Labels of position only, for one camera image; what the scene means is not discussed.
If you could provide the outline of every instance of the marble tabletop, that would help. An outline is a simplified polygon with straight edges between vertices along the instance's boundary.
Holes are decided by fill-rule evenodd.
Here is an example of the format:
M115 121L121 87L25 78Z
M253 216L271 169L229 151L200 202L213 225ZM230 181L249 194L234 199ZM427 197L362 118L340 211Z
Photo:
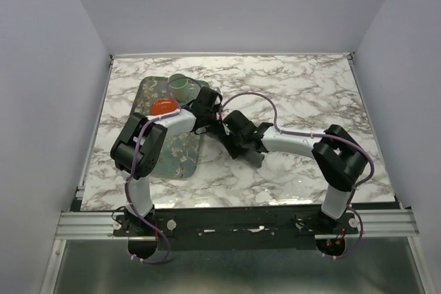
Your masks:
M284 128L318 130L331 124L343 126L373 157L376 166L374 177L360 186L353 201L394 201L345 55L198 56L115 59L81 210L110 210L125 204L123 179L110 158L110 149L128 118L141 80L178 72L219 88L224 100L244 91L266 94L275 102L278 124ZM256 124L273 118L270 104L257 96L237 98L228 108L239 109ZM152 176L150 183L156 208L320 203L327 188L312 159L272 153L256 169L244 160L232 160L225 148L208 136L203 137L193 176L185 180Z

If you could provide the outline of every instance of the white wall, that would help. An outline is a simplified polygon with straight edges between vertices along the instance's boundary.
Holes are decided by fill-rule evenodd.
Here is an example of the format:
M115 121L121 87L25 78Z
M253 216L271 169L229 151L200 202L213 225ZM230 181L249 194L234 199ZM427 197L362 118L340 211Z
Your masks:
M386 0L356 71L399 198L410 204L441 293L441 0Z
M0 0L0 291L38 293L109 58L80 0Z
M384 0L82 0L114 54L354 51Z

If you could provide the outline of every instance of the robotic arm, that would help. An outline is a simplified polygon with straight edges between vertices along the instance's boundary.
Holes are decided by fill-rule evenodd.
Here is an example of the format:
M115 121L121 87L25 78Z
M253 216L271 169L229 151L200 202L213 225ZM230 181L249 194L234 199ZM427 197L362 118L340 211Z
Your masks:
M274 151L315 159L328 182L320 217L328 224L337 224L346 211L353 186L365 169L367 159L357 149L338 140L314 138L312 134L300 137L280 133L271 123L255 126L237 110L221 120L218 117L221 101L218 92L202 87L197 98L183 107L179 115L160 119L145 130L129 188L140 215L145 217L153 209L148 175L156 165L164 140L184 132L195 132L207 133L219 140L233 159L241 157L257 166L263 160L262 153ZM131 114L111 150L111 157L124 178L130 174L136 140L146 122L146 117ZM339 125L331 125L317 133L343 138L357 145ZM133 213L130 205L126 208Z

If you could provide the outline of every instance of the green tray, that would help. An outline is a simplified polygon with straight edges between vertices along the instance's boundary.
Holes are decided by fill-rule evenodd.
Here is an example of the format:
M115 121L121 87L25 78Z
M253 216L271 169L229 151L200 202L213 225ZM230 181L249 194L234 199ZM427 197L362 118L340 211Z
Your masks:
M201 85L208 86L205 81L198 81ZM132 112L141 113L144 116L150 115L150 106L161 98L168 98L165 87L167 78L149 76L144 78L139 85ZM199 86L190 85L189 97L181 102L181 105L195 99L199 93ZM158 163L151 172L155 176L166 176L172 178L187 178L196 171L201 148L202 136L184 133L165 140Z

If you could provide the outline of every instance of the mug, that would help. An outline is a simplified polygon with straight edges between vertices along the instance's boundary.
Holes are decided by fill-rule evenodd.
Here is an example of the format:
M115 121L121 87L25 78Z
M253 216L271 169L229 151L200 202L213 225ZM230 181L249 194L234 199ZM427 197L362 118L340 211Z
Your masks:
M167 79L167 83L169 83L169 89L172 93L172 96L179 101L180 103L186 101L189 92L190 92L190 84L188 83L188 79L183 74L173 74Z

